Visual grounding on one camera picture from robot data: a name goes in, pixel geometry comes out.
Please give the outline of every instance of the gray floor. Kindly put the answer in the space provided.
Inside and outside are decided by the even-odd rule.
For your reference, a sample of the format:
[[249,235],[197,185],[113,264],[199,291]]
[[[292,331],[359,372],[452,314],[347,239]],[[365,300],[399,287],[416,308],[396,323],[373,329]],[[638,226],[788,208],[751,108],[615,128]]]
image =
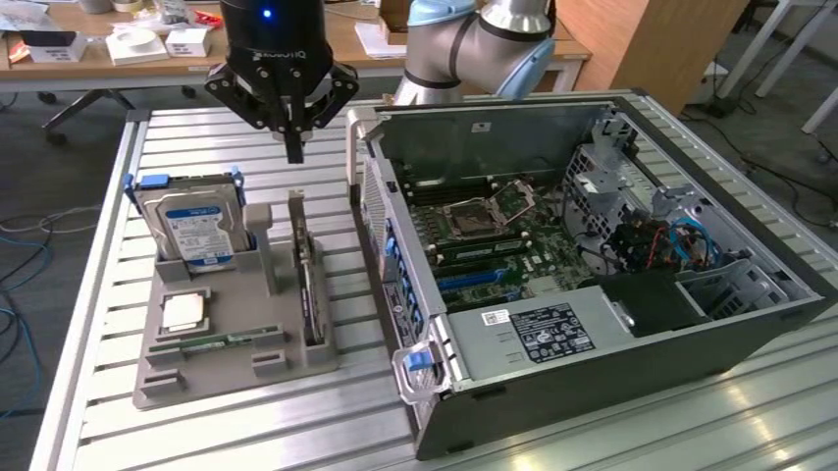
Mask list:
[[[732,36],[720,55],[726,66],[739,57],[751,37]],[[763,60],[771,53],[771,47],[767,47]],[[838,164],[816,162],[818,145],[799,131],[799,127],[836,85],[838,71],[800,56],[771,96],[764,99],[750,98],[758,114],[746,116],[738,112],[716,121],[731,140],[748,153],[747,158],[804,175],[822,176],[822,180],[835,177]],[[363,83],[364,96],[379,96],[383,91],[392,91],[393,87],[393,80]],[[199,92],[196,99],[187,100],[180,96],[177,88],[134,90],[125,92],[125,95],[136,106],[150,109],[216,106],[205,93]],[[61,103],[68,103],[77,96],[78,93],[58,93]],[[8,102],[9,98],[5,95],[0,100]],[[0,219],[18,214],[53,213],[74,206],[96,204],[102,198],[124,113],[106,100],[94,104],[82,116],[62,127],[70,143],[56,148],[42,141],[37,128],[56,109],[37,102],[33,94],[21,94],[14,107],[0,113]],[[696,110],[688,110],[687,113],[700,116]],[[690,126],[726,157],[735,157],[734,151],[706,124],[692,123]],[[838,151],[838,113],[820,127],[819,137]],[[762,172],[754,173],[751,177],[783,204],[790,204],[791,192],[782,182]],[[811,219],[824,221],[832,215],[827,200],[806,190],[800,192],[800,211]],[[82,215],[73,221],[68,220],[66,226],[85,224],[89,220],[90,215]],[[838,246],[836,233],[822,228],[812,229],[832,246]],[[36,240],[38,236],[30,234],[28,240]],[[42,362],[42,386],[28,408],[42,407],[45,403],[90,239],[92,232],[57,235],[52,242],[50,266],[32,283],[12,292],[16,305],[32,325]],[[5,273],[26,256],[28,249],[0,244],[0,273]],[[8,347],[5,337],[0,339],[0,351]],[[16,399],[26,393],[32,380],[32,362],[25,349],[18,346],[13,357],[0,369],[0,409],[14,404]],[[1,469],[26,469],[38,424],[38,415],[0,421]]]

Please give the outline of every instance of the circuit board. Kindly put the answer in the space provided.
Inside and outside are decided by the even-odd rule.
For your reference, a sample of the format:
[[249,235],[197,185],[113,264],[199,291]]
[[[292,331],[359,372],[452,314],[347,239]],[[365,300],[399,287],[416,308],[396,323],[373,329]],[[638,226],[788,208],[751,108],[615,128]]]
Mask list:
[[409,208],[449,313],[576,289],[594,276],[540,196],[548,188],[509,191],[519,182],[492,198]]

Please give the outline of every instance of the hard drive label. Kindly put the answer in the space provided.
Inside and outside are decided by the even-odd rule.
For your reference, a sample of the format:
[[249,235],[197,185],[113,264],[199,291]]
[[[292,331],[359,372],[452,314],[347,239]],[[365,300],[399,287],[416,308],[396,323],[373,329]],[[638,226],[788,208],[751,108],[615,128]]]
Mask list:
[[535,363],[594,350],[591,337],[567,303],[512,314],[509,319]]
[[232,260],[231,238],[219,228],[223,220],[217,206],[167,211],[175,244],[183,260],[191,265],[217,265]]

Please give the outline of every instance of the aluminum table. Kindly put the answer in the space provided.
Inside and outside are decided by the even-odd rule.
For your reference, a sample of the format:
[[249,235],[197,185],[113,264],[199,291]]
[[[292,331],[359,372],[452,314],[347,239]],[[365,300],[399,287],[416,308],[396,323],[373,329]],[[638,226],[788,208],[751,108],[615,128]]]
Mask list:
[[[838,255],[648,97],[628,91],[663,133],[838,285]],[[375,105],[377,102],[360,102]],[[313,134],[307,163],[225,109],[133,116],[34,449],[33,470],[798,470],[838,466],[838,312],[775,339],[724,375],[432,461],[412,458],[345,197],[344,120]],[[639,159],[682,176],[648,142]],[[200,175],[237,165],[249,202],[273,205],[289,235],[288,188],[305,191],[325,250],[340,368],[328,374],[150,411],[130,404],[154,243],[121,195],[125,172]]]

